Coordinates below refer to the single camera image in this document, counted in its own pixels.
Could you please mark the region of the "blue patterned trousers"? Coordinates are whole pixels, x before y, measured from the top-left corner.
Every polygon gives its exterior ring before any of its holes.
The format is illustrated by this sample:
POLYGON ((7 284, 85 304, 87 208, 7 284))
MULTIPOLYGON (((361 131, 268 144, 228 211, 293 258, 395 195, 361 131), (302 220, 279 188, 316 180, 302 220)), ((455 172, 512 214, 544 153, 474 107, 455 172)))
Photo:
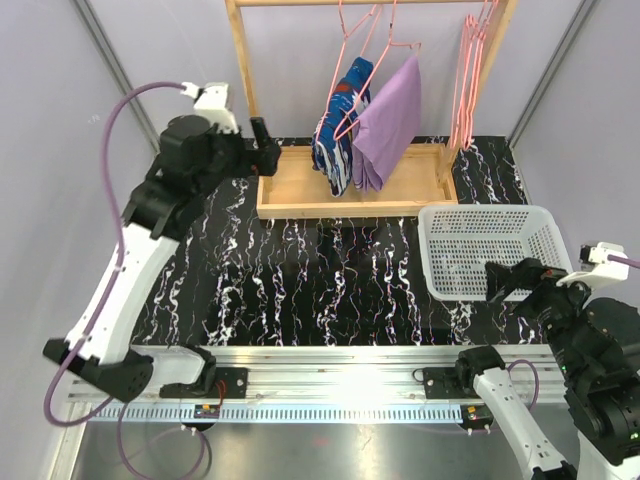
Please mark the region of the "blue patterned trousers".
POLYGON ((356 109, 356 97, 369 79, 373 64, 357 57, 331 93, 327 113, 313 134, 311 148, 313 169, 327 177, 333 197, 342 196, 352 180, 352 136, 347 129, 358 119, 371 100, 369 88, 364 90, 356 109))

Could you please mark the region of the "purple trousers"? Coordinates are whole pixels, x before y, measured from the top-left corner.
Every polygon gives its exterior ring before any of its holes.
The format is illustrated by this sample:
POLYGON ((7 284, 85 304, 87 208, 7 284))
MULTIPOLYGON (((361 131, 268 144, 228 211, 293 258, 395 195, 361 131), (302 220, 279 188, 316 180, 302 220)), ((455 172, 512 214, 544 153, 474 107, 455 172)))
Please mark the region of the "purple trousers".
POLYGON ((379 192, 421 126, 419 61, 410 56, 359 116, 352 142, 356 189, 379 192))

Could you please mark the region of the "pink hanger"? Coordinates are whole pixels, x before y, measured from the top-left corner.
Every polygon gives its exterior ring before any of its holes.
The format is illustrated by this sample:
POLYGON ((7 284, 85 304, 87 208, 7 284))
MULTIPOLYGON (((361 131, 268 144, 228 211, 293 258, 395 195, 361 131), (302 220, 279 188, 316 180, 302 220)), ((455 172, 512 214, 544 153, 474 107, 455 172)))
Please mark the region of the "pink hanger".
POLYGON ((380 4, 366 1, 365 5, 367 9, 359 17, 349 20, 346 14, 346 2, 339 1, 337 4, 341 44, 319 128, 322 128, 328 119, 331 98, 336 93, 340 80, 347 74, 352 61, 367 55, 369 44, 382 16, 383 7, 380 4))
POLYGON ((392 48, 408 48, 413 51, 415 54, 418 54, 421 50, 422 43, 420 41, 415 42, 399 42, 394 39, 394 28, 396 25, 396 13, 397 13, 397 1, 392 2, 392 10, 391 17, 389 21, 389 29, 388 29, 388 39, 385 45, 385 48, 382 50, 378 60, 374 64, 370 75, 367 77, 367 80, 363 84, 363 87, 358 92, 356 99, 353 101, 352 108, 344 114, 344 118, 341 122, 336 126, 334 131, 334 140, 338 142, 344 136, 351 132, 351 130, 360 122, 360 119, 353 120, 351 118, 352 114, 357 110, 358 106, 362 103, 363 95, 365 91, 370 87, 370 84, 375 77, 379 67, 383 63, 384 59, 388 55, 389 51, 392 48))

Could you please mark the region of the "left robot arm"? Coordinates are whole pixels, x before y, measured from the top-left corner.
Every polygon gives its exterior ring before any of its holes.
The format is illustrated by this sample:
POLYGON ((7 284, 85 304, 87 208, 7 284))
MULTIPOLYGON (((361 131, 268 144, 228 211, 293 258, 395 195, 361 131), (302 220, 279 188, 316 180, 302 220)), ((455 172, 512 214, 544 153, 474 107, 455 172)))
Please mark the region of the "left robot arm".
POLYGON ((146 389, 153 359, 130 346, 133 327, 160 271, 226 179, 272 177, 281 148, 261 117, 251 120, 256 147, 198 115, 172 119, 160 150, 136 186, 121 237, 80 327, 50 339, 43 354, 107 396, 128 403, 146 389))

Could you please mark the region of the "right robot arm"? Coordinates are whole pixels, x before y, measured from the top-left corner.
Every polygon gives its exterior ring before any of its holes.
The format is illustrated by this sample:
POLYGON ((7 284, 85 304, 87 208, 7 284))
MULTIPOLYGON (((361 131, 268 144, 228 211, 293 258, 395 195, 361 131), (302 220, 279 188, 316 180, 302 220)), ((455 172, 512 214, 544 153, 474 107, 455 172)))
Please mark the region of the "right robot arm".
POLYGON ((526 258, 513 266, 485 265, 486 298, 505 300, 523 289, 517 312, 533 316, 564 379, 564 398, 578 431, 579 464, 571 465, 548 440, 518 397, 505 363, 492 346, 462 351, 454 384, 478 395, 497 421, 525 479, 636 479, 639 476, 639 374, 610 333, 590 320, 592 288, 560 268, 526 258))

